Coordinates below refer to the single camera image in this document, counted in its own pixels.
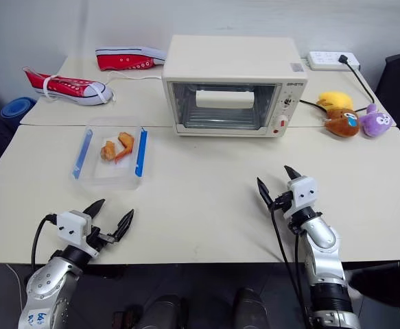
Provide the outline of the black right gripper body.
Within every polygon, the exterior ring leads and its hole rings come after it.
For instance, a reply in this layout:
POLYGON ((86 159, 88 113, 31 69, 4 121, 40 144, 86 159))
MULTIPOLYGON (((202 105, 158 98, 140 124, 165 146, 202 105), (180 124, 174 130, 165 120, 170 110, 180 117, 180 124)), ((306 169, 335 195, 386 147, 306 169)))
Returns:
POLYGON ((273 214, 278 210, 280 210, 282 213, 286 213, 292 207, 293 200, 293 192, 287 191, 282 193, 272 202, 270 206, 270 213, 273 214))

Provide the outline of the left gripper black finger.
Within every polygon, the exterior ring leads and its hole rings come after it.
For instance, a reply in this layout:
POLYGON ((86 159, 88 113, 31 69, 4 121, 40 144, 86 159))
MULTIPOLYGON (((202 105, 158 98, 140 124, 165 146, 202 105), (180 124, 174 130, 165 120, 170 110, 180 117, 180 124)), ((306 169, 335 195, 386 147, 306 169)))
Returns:
POLYGON ((82 212, 83 217, 87 220, 93 220, 102 209, 105 201, 105 199, 99 199, 93 202, 90 206, 84 209, 84 211, 82 212))
POLYGON ((134 217, 134 210, 132 209, 121 218, 121 220, 117 224, 117 229, 115 230, 115 232, 109 234, 110 237, 109 243, 120 242, 125 233, 128 231, 132 223, 133 217, 134 217))

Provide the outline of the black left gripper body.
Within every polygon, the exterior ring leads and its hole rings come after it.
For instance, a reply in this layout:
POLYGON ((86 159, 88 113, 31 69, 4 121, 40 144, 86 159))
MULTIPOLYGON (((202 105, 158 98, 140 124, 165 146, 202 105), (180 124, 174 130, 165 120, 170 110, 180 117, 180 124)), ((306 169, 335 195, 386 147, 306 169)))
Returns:
POLYGON ((99 227, 90 225, 89 233, 84 238, 84 251, 90 256, 97 256, 108 243, 114 242, 113 234, 101 233, 99 227))

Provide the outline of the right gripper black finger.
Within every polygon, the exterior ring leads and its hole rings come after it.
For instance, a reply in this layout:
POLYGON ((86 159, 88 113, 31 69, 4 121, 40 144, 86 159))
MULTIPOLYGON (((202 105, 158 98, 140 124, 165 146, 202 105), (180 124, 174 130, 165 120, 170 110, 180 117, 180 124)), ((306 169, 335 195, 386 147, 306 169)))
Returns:
POLYGON ((295 180, 302 177, 302 175, 292 167, 285 165, 284 168, 290 180, 295 180))
POLYGON ((274 206, 274 200, 271 198, 267 186, 259 177, 257 177, 257 186, 262 200, 265 202, 268 210, 270 210, 274 206))

